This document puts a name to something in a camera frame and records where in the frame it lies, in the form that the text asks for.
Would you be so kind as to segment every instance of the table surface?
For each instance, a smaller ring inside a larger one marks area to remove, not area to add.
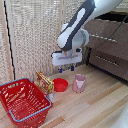
[[[85,90],[72,90],[75,74],[86,76]],[[66,79],[65,92],[54,92],[53,108],[40,128],[110,128],[128,101],[126,83],[93,66],[82,65],[75,71],[64,71],[50,77]],[[0,103],[0,128],[15,128]]]

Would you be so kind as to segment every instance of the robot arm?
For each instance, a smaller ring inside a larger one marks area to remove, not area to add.
[[[81,26],[91,19],[113,10],[123,0],[86,0],[77,10],[69,23],[62,26],[57,43],[62,50],[52,54],[54,66],[77,63],[82,61],[82,49],[89,42],[89,34]]]

